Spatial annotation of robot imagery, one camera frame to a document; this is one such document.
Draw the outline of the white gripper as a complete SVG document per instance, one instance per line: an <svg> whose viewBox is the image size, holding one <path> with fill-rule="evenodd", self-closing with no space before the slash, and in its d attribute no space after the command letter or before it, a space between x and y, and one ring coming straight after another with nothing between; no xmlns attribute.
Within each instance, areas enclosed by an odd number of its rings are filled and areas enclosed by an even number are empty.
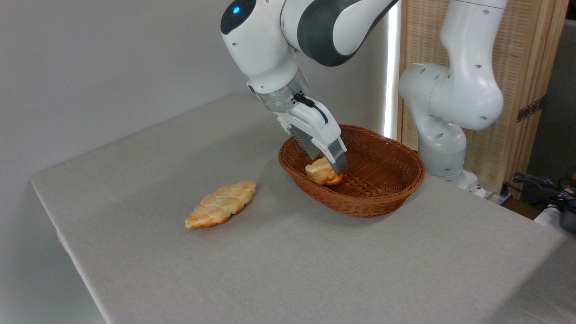
<svg viewBox="0 0 576 324"><path fill-rule="evenodd" d="M276 116L311 159L324 154L337 176L345 172L347 148L339 137L338 124L325 106L315 103L309 106L297 101L291 109Z"/></svg>

